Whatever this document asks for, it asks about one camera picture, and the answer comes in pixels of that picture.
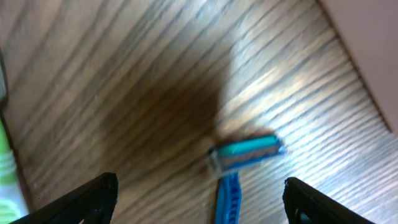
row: wooden floor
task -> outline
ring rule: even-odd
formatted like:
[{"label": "wooden floor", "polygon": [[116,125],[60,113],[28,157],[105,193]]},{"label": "wooden floor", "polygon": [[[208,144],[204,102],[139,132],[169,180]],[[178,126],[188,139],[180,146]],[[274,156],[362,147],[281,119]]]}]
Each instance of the wooden floor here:
[{"label": "wooden floor", "polygon": [[398,222],[398,143],[314,0],[2,0],[0,48],[36,208],[108,171],[113,223],[210,223],[212,139],[271,128],[241,223],[286,223],[288,176]]}]

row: razor head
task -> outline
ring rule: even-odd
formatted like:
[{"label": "razor head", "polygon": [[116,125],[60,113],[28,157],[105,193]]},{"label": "razor head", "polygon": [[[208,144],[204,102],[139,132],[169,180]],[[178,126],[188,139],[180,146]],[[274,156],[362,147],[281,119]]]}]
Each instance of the razor head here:
[{"label": "razor head", "polygon": [[231,142],[209,150],[210,169],[218,177],[258,165],[282,154],[282,141],[274,134]]}]

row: blue razor handle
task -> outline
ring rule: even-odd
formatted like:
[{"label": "blue razor handle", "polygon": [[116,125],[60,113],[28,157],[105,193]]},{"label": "blue razor handle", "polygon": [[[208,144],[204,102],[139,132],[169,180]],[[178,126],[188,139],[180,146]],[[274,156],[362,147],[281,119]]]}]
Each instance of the blue razor handle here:
[{"label": "blue razor handle", "polygon": [[238,173],[223,177],[218,187],[215,224],[238,224],[241,200]]}]

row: teal lubricating strip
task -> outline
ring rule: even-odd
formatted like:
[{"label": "teal lubricating strip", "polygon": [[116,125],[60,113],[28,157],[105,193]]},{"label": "teal lubricating strip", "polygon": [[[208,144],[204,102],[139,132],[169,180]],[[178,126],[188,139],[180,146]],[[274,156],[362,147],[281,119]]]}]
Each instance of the teal lubricating strip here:
[{"label": "teal lubricating strip", "polygon": [[273,146],[278,142],[276,136],[264,136],[261,138],[250,139],[241,142],[235,142],[218,148],[218,154],[221,156],[233,156],[250,152],[257,149]]}]

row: black object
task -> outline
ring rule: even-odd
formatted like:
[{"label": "black object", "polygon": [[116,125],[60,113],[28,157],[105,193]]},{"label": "black object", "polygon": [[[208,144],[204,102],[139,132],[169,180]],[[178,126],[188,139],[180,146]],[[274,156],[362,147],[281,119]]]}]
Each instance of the black object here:
[{"label": "black object", "polygon": [[290,224],[373,223],[295,177],[285,180],[283,200]]},{"label": "black object", "polygon": [[[104,173],[13,224],[109,224],[118,198],[116,174]],[[374,224],[305,182],[289,177],[283,195],[290,224]]]},{"label": "black object", "polygon": [[13,224],[109,224],[118,199],[116,174],[104,173]]}]

